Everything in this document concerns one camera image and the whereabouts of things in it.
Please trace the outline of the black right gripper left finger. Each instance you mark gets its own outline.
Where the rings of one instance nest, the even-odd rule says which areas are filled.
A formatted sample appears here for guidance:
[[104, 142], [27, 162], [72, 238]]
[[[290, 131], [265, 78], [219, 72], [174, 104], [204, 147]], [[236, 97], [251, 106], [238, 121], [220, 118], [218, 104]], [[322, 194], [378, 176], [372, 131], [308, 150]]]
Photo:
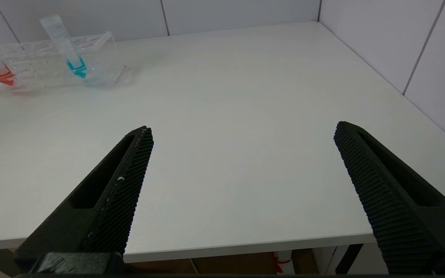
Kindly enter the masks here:
[[124, 255], [153, 146], [147, 126], [126, 134], [17, 248], [20, 269], [52, 255]]

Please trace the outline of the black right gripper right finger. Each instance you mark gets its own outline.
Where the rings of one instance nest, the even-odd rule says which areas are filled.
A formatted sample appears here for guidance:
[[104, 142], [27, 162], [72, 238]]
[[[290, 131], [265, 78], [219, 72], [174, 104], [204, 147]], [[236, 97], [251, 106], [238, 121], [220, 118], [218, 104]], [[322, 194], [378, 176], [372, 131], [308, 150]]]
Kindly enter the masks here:
[[358, 125], [333, 139], [389, 274], [445, 275], [445, 196]]

